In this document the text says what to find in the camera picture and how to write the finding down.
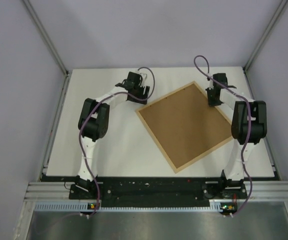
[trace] white cable tie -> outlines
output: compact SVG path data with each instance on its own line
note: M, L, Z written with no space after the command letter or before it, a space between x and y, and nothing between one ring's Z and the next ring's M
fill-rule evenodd
M83 156L84 159L89 159L89 160L92 160L93 158L92 157L87 157L87 156Z
M112 101L114 101L115 98L116 98L116 96L117 96L116 92L115 92L115 93L109 92L108 95L112 96L112 97L111 97L111 100L112 100Z

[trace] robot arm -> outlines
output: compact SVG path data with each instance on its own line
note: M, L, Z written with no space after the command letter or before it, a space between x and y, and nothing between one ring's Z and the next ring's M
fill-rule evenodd
M118 83L115 87L108 93L96 99L87 98L82 107L80 118L78 121L78 129L80 130L84 124L86 118L89 116L94 107L103 99L113 96L102 103L92 115L90 120L86 123L82 132L82 145L86 153L87 163L92 169L94 177L98 175L97 161L93 159L94 149L96 144L98 144L98 139L103 138L108 130L109 126L109 114L112 109L117 105L132 101L141 104L147 104L147 100L139 101L130 97L127 93L139 98L147 99L150 87L145 86L146 74L139 74L134 72L129 72L127 79L122 83ZM81 165L78 171L80 179L84 181L92 181L93 177L87 169L85 163L85 157L81 157Z
M217 73L213 75L213 78L231 88L233 92L238 95L234 86L228 86L228 80L225 73ZM206 89L208 105L210 107L227 104L233 111L233 119L231 124L231 133L234 138L233 149L229 158L229 161L222 171L222 177L227 180L239 182L244 179L244 169L241 159L242 147L246 141L246 135L248 132L248 113L246 103L241 101L239 97L229 92L227 89L222 88L213 81L210 81L210 87ZM251 108L251 132L250 138L244 150L244 164L247 164L249 156L255 145L260 142L267 134L267 119L266 119L266 103L264 101L255 101L245 97Z

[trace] cork surface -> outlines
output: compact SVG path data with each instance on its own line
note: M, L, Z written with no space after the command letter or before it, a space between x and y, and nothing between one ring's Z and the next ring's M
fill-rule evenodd
M137 110L175 173L232 139L231 123L192 82Z

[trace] aluminum frame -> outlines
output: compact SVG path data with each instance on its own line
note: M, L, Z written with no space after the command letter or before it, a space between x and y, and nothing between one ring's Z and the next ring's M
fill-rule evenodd
M59 124L63 104L65 101L65 95L70 82L70 74L65 67L61 57L59 56L54 44L52 43L48 33L46 32L44 26L42 25L37 13L35 12L32 4L29 0L21 0L23 6L27 10L28 15L31 17L40 37L48 48L50 54L52 55L54 61L61 69L62 73L65 76L63 82L62 92L59 97L58 105L56 112L54 114L54 120L52 123L52 128L50 131L50 137L44 148L43 154L43 164L39 173L41 174L47 169L49 157L51 154L55 133ZM278 23L278 20L282 16L286 7L288 6L288 0L281 0L278 8L276 9L272 19L268 23L262 37L256 44L254 50L252 51L250 58L248 59L246 65L244 66L246 82L249 85L251 94L252 88L247 78L247 72L252 66L253 62L256 60L256 57L260 53L267 39L269 38L272 30ZM270 158L273 159L272 153L270 152L270 144L266 141L266 146L269 150ZM249 182L245 182L246 189L249 190ZM63 202L63 203L76 203L76 202L85 202L83 200L70 200L69 199L69 190L64 188L64 183L62 182L30 182L27 191L25 194L22 210L20 217L17 223L17 226L14 230L13 239L15 240L25 240L29 231L30 223L33 217L33 212L36 206L36 203L45 202ZM250 202L284 202L285 208L288 214L288 181L256 181L253 186L253 194ZM211 200L211 202L224 202L224 200Z

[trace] metal sheet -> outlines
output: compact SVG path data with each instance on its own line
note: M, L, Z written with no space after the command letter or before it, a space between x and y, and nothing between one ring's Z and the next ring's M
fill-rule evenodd
M250 203L234 218L219 213L103 212L72 215L38 235L65 212L35 212L28 240L288 240L284 203Z

